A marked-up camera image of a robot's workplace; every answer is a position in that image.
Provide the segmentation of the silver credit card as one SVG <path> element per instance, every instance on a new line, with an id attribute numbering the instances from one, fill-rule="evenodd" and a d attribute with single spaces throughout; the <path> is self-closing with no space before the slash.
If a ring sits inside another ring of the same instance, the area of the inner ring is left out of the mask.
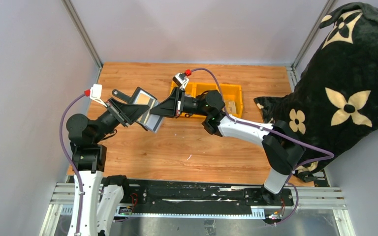
<path id="1" fill-rule="evenodd" d="M 151 131 L 157 133 L 162 125 L 164 117 L 159 115 L 153 115 L 150 110 L 147 110 L 143 115 L 141 115 L 136 121 L 140 126 L 146 131 Z"/>

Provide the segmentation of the black leather card holder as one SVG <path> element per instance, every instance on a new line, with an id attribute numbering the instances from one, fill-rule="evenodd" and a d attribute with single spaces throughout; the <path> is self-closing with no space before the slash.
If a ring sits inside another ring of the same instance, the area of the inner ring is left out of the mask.
<path id="1" fill-rule="evenodd" d="M 112 95 L 123 101 L 123 103 L 119 102 L 117 107 L 127 124 L 137 123 L 146 131 L 158 132 L 163 117 L 151 113 L 151 109 L 159 104 L 156 97 L 141 87 L 137 87 L 132 96 L 118 89 L 112 90 Z"/>

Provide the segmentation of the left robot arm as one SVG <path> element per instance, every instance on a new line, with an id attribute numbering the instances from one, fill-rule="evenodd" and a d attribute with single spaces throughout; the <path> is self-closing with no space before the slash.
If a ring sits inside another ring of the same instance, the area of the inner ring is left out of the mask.
<path id="1" fill-rule="evenodd" d="M 148 111 L 148 105 L 124 104 L 114 98 L 102 103 L 106 111 L 96 120 L 84 114 L 62 116 L 60 130 L 66 129 L 72 155 L 67 156 L 74 171 L 75 192 L 68 235 L 108 236 L 120 203 L 132 196 L 126 176 L 103 177 L 107 148 L 100 144 L 116 127 L 133 124 Z"/>

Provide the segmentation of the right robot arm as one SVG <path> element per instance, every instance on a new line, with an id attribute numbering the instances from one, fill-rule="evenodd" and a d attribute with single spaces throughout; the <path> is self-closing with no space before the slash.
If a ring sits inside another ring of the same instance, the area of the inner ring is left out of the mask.
<path id="1" fill-rule="evenodd" d="M 299 144 L 297 136 L 284 121 L 264 124 L 237 119 L 224 109 L 225 103 L 218 90 L 207 90 L 191 97 L 175 87 L 167 99 L 150 109 L 150 113 L 167 118 L 177 118 L 181 113 L 201 115 L 205 117 L 202 125 L 209 134 L 237 138 L 263 148 L 271 169 L 257 197 L 267 205 L 276 204 L 305 147 Z"/>

